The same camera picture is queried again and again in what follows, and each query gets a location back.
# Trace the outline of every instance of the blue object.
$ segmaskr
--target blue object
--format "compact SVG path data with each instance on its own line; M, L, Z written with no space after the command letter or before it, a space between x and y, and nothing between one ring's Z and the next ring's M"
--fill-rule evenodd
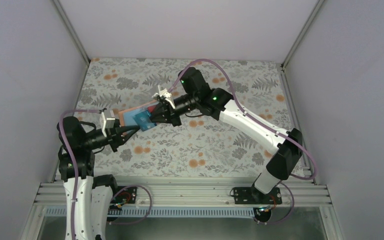
M133 120L135 121L136 124L134 125L139 125L140 130L142 132L145 132L146 130L152 129L155 127L157 124L154 122L151 122L150 119L150 112L145 109L139 109L140 112L136 113L133 116Z

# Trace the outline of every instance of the floral tablecloth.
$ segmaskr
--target floral tablecloth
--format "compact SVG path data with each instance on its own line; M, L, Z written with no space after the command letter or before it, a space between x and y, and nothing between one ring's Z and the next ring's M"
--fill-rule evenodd
M117 113L147 103L152 100L152 87L160 84L169 88L190 62L186 59L93 58L77 108L108 108ZM217 63L233 81L242 104L277 126L292 128L274 62L219 60ZM211 87L228 89L226 79L215 66L199 62L195 67ZM179 84L172 94L176 97L184 93ZM98 124L96 114L75 116ZM158 124L150 130L139 131L117 152L107 146L95 156L95 175L256 177L271 157L255 140L211 117L183 116L181 120L181 126ZM293 172L303 176L300 162Z

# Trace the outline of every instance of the black wire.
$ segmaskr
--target black wire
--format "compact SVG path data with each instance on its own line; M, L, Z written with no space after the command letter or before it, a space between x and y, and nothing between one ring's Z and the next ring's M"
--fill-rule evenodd
M195 115L195 116L189 116L188 114L185 114L186 117L188 118L197 118L197 117L202 117L202 116L205 116L204 114L200 114L200 115Z
M101 149L99 149L98 151L94 151L93 154L99 154L100 152L102 152L103 150L105 149L105 146L103 146Z

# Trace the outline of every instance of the floor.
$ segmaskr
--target floor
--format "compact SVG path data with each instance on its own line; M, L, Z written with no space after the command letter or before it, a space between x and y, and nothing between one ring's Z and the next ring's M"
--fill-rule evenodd
M169 88L191 60L93 58L82 87L78 109L107 108L115 113L149 102L151 88ZM226 61L218 64L233 81L242 104L269 122L291 129L282 83L274 62ZM214 88L227 82L213 65L195 65ZM179 85L173 96L184 94ZM98 123L96 114L76 114ZM138 132L117 152L106 147L95 157L95 175L161 177L256 177L271 158L264 147L225 123L203 116L181 118L182 125L159 124ZM303 176L301 162L293 173Z

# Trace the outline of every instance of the metal grate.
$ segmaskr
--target metal grate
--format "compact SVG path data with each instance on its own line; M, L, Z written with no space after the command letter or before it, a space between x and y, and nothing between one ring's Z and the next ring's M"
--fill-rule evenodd
M148 211L148 207L125 206L122 210L109 211L109 217L140 218ZM46 210L47 217L65 217L65 206L50 206ZM151 209L149 218L242 218L254 216L252 207L162 207Z

